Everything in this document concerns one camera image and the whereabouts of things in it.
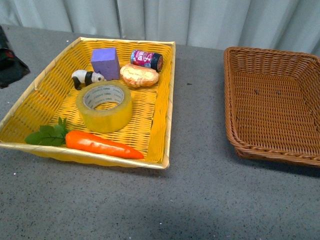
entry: green leaf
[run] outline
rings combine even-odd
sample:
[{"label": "green leaf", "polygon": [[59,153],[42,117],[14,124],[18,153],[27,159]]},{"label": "green leaf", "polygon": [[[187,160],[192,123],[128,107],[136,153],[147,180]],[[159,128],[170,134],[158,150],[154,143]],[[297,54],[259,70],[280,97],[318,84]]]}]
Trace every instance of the green leaf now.
[{"label": "green leaf", "polygon": [[39,131],[31,133],[25,138],[27,144],[54,146],[58,147],[66,144],[66,134],[69,132],[66,129],[67,119],[59,117],[58,125],[42,125]]},{"label": "green leaf", "polygon": [[53,134],[55,132],[55,128],[49,125],[40,126],[40,132],[43,134]]},{"label": "green leaf", "polygon": [[44,136],[43,133],[40,131],[33,132],[25,138],[25,142],[27,144],[40,145],[39,143],[41,142],[41,139],[43,138],[43,136]]}]

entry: toy bread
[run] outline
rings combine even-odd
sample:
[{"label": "toy bread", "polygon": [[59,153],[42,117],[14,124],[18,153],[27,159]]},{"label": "toy bread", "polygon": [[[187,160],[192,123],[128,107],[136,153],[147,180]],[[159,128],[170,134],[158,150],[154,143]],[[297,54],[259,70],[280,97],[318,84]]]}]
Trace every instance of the toy bread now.
[{"label": "toy bread", "polygon": [[150,87],[158,82],[159,73],[156,70],[133,64],[124,65],[120,75],[130,87]]}]

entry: can label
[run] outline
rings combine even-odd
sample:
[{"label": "can label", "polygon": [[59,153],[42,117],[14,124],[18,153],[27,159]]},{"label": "can label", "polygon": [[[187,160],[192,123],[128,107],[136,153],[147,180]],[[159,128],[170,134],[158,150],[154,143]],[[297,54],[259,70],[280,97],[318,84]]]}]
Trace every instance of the can label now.
[{"label": "can label", "polygon": [[153,56],[153,52],[135,50],[131,55],[131,63],[134,65],[151,68],[151,60]]}]

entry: wicker basket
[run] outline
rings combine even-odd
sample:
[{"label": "wicker basket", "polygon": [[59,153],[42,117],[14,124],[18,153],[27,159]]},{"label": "wicker basket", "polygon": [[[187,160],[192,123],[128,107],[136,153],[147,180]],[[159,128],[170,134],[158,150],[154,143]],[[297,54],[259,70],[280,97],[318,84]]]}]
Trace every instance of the wicker basket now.
[{"label": "wicker basket", "polygon": [[[152,87],[129,87],[133,112],[130,123],[121,130],[102,134],[88,130],[79,116],[76,106],[79,91],[73,86],[71,74],[78,69],[93,71],[93,49],[113,47],[117,50],[120,67],[130,63],[134,49],[160,53],[164,61],[157,84]],[[84,164],[168,168],[175,56],[175,42],[78,38],[32,82],[0,122],[0,147]],[[142,152],[144,160],[123,159],[68,149],[65,146],[25,144],[26,136],[38,131],[41,125],[57,124],[59,117],[67,118],[67,129],[89,132],[127,144]]]},{"label": "wicker basket", "polygon": [[236,153],[320,167],[320,61],[302,52],[224,51],[226,133]]}]

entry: black object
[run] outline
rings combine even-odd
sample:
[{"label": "black object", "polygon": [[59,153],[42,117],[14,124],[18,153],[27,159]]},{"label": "black object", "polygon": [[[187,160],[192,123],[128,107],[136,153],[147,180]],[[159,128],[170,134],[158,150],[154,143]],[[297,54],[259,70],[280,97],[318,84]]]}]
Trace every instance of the black object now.
[{"label": "black object", "polygon": [[160,53],[154,53],[151,59],[151,68],[160,72],[163,65],[163,57]]},{"label": "black object", "polygon": [[0,26],[0,89],[8,87],[28,73],[30,73],[28,66],[10,48],[7,36]]}]

